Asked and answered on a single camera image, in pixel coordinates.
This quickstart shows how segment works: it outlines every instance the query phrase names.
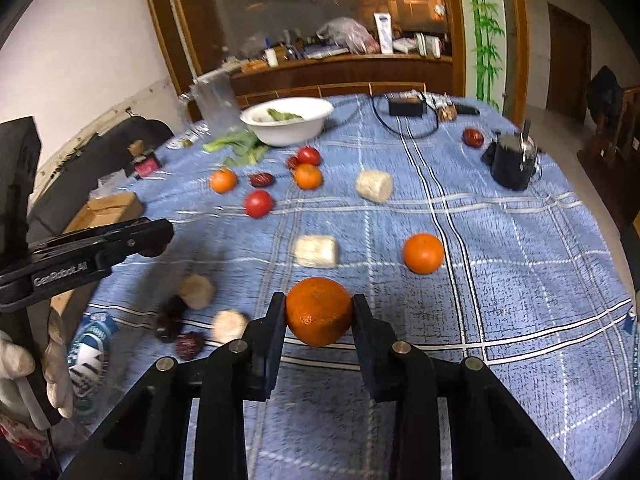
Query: work glove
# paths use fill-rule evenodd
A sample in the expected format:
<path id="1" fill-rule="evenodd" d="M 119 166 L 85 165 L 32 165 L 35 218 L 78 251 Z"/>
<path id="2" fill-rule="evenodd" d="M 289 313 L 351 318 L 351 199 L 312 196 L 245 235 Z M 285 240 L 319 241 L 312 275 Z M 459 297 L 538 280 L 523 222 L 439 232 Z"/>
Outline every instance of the work glove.
<path id="1" fill-rule="evenodd" d="M 49 314 L 49 343 L 42 356 L 42 370 L 47 381 L 47 398 L 64 418 L 73 415 L 74 394 L 66 364 L 65 335 L 62 320 L 51 309 Z M 21 346 L 0 339 L 0 411 L 30 424 L 31 416 L 14 379 L 26 377 L 35 370 L 31 354 Z"/>

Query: tangerine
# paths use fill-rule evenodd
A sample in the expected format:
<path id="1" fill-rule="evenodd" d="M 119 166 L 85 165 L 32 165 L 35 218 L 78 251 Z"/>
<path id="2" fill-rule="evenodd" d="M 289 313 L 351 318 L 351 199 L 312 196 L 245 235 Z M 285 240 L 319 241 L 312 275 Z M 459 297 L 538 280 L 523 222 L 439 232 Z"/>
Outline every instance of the tangerine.
<path id="1" fill-rule="evenodd" d="M 351 297 L 340 283 L 328 278 L 307 278 L 289 291 L 287 325 L 310 346 L 335 343 L 351 326 Z"/>
<path id="2" fill-rule="evenodd" d="M 216 193 L 231 191 L 238 183 L 238 177 L 229 168 L 222 168 L 209 175 L 209 187 Z"/>
<path id="3" fill-rule="evenodd" d="M 431 274 L 444 259 L 442 242 L 428 233 L 414 235 L 404 243 L 402 259 L 416 274 Z"/>
<path id="4" fill-rule="evenodd" d="M 322 172 L 312 164 L 300 164 L 293 179 L 300 189 L 315 189 L 322 184 Z"/>

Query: black chair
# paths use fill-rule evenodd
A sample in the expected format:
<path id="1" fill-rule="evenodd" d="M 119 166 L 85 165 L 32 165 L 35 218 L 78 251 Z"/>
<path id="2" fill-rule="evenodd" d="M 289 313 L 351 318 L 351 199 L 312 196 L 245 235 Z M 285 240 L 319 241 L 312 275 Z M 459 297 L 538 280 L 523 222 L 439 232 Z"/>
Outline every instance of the black chair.
<path id="1" fill-rule="evenodd" d="M 81 154 L 63 166 L 60 176 L 34 204 L 27 222 L 27 242 L 59 235 L 86 203 L 98 179 L 119 170 L 128 170 L 132 156 L 127 149 L 137 139 L 145 147 L 156 149 L 172 137 L 161 121 L 133 116 L 102 136 L 94 136 Z"/>

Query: white wall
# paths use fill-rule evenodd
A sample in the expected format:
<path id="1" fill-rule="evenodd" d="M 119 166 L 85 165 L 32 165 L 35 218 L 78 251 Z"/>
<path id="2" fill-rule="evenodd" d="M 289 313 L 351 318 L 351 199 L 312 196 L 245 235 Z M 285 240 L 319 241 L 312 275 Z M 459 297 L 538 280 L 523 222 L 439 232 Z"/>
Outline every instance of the white wall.
<path id="1" fill-rule="evenodd" d="M 640 84 L 640 64 L 611 15 L 599 0 L 527 0 L 530 27 L 529 92 L 527 103 L 546 107 L 549 86 L 551 38 L 548 3 L 591 25 L 591 75 L 608 65 L 618 83 Z M 593 126 L 587 111 L 586 124 Z"/>
<path id="2" fill-rule="evenodd" d="M 146 0 L 34 0 L 0 50 L 0 122 L 35 117 L 42 165 L 153 85 L 145 116 L 175 128 L 167 78 Z"/>

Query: cardboard box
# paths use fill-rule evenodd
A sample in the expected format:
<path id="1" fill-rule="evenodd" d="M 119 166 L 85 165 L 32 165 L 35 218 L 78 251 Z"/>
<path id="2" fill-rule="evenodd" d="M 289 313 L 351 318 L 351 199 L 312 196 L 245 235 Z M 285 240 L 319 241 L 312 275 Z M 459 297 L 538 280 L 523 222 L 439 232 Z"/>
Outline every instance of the cardboard box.
<path id="1" fill-rule="evenodd" d="M 145 207 L 135 193 L 130 191 L 89 200 L 65 229 L 65 233 L 100 227 L 139 218 Z M 87 283 L 79 288 L 51 298 L 51 306 L 58 311 L 65 325 L 66 343 L 73 339 L 76 329 L 94 294 L 98 282 Z"/>

